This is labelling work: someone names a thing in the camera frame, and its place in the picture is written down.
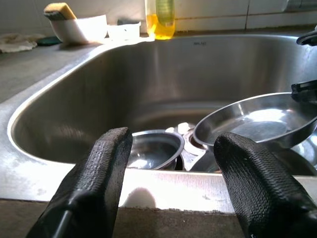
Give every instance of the white bowl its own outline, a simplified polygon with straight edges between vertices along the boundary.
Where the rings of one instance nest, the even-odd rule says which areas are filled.
[[[87,44],[102,40],[107,34],[106,15],[50,22],[55,35],[64,43]]]
[[[130,40],[140,37],[141,23],[125,25],[108,25],[109,38],[113,40]]]

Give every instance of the yellow dish soap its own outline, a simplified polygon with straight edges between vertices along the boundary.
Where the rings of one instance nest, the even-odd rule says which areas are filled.
[[[145,0],[147,32],[158,40],[171,39],[175,32],[174,0]]]

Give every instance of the sponge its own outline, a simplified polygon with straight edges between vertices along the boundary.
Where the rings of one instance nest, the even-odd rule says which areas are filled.
[[[65,2],[56,2],[44,8],[44,16],[51,21],[76,19],[75,14]]]

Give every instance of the sink basin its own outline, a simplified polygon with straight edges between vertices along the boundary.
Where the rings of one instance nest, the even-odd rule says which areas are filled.
[[[20,108],[11,119],[12,140],[33,157],[76,163],[110,128],[137,132],[196,124],[235,101],[288,92],[292,83],[317,75],[317,50],[295,40],[180,37],[100,52]],[[278,158],[293,174],[315,175],[317,146],[309,146],[310,158],[305,146]],[[195,168],[204,171],[203,165]]]

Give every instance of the metal bowl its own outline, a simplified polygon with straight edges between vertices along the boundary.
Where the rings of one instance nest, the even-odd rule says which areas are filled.
[[[197,124],[194,138],[213,148],[216,138],[230,131],[278,151],[308,138],[316,128],[316,120],[316,105],[297,103],[291,93],[265,94],[211,113]]]
[[[133,133],[128,168],[174,169],[176,158],[184,149],[184,139],[176,132],[147,130]]]

